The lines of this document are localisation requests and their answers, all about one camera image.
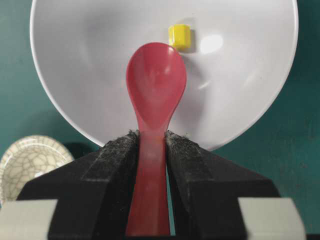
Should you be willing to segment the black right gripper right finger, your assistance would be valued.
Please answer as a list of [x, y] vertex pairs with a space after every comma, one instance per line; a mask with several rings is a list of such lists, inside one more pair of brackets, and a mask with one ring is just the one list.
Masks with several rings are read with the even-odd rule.
[[271, 179], [171, 131], [165, 143], [176, 239], [308, 238], [295, 203]]

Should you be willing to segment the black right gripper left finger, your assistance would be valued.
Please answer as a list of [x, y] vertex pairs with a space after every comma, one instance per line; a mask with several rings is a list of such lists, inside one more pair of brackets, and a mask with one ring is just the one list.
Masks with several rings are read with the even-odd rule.
[[130, 131], [27, 182], [17, 200], [1, 210], [1, 239], [124, 239], [139, 136], [138, 131]]

